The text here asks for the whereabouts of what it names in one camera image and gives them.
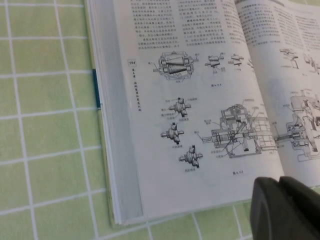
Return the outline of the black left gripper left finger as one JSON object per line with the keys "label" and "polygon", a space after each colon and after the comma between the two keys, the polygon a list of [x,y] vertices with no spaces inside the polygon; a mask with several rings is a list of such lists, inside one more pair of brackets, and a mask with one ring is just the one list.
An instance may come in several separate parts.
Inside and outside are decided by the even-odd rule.
{"label": "black left gripper left finger", "polygon": [[279,180],[258,177],[254,181],[250,226],[254,240],[293,240],[288,230],[289,203]]}

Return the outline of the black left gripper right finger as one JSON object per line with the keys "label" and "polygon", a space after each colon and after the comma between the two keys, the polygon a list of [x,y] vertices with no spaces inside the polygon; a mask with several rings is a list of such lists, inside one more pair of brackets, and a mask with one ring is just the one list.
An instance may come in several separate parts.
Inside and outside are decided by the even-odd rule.
{"label": "black left gripper right finger", "polygon": [[287,229],[294,240],[320,238],[320,195],[290,176],[282,176],[279,184],[289,204]]}

